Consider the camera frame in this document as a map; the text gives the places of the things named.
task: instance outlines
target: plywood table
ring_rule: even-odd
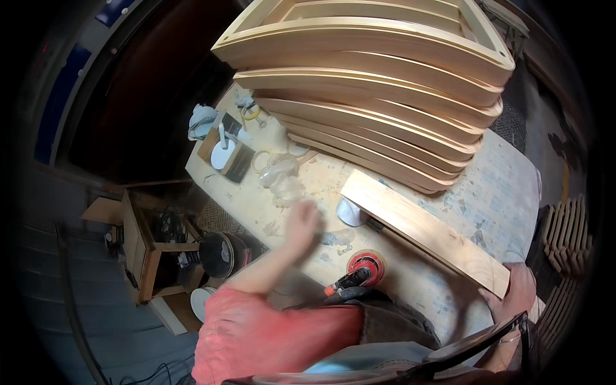
[[[234,85],[221,98],[219,111],[241,122],[234,105]],[[285,129],[273,117],[260,129],[247,121],[254,138],[246,142],[253,150],[286,152]],[[269,248],[282,244],[288,208],[279,207],[274,195],[258,183],[250,170],[236,184],[207,165],[197,151],[197,142],[186,170],[212,199]],[[490,312],[477,288],[467,279],[439,265],[409,242],[384,229],[367,225],[349,227],[336,217],[340,189],[351,171],[358,168],[382,179],[395,191],[453,227],[499,262],[522,262],[528,253],[539,207],[538,173],[534,165],[504,139],[488,130],[484,146],[453,188],[426,196],[379,174],[326,153],[319,153],[299,168],[306,196],[314,199],[326,221],[322,244],[303,264],[302,270],[323,285],[346,273],[349,258],[358,250],[375,249],[387,263],[381,289],[420,310],[430,319],[443,344],[492,325]]]

